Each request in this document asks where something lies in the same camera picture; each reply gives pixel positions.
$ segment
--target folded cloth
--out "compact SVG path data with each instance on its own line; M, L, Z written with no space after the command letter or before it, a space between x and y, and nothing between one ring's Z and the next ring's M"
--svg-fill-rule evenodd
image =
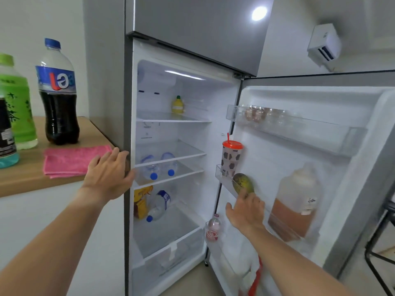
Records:
M53 178L83 176L88 171L90 161L111 151L110 145L92 148L48 148L44 151L44 174Z

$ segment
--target black label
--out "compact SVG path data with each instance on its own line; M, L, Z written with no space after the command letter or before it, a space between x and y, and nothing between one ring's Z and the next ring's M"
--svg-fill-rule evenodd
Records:
M0 99L0 158L17 152L5 99Z

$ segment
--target light green bottle cap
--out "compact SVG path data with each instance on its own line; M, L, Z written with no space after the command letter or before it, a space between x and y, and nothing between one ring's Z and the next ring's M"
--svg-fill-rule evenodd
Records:
M0 64L14 66L14 57L8 54L0 53Z

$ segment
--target blue liquid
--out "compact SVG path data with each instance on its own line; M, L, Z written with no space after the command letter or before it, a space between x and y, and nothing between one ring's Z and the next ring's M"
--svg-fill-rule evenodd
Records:
M9 155L7 157L0 158L0 168L10 167L19 161L18 153Z

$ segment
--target jug of brown liquid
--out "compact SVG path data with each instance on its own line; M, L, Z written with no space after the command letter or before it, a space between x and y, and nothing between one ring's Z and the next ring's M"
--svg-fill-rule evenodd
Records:
M313 164L304 164L280 181L269 225L285 242L305 237L322 194Z

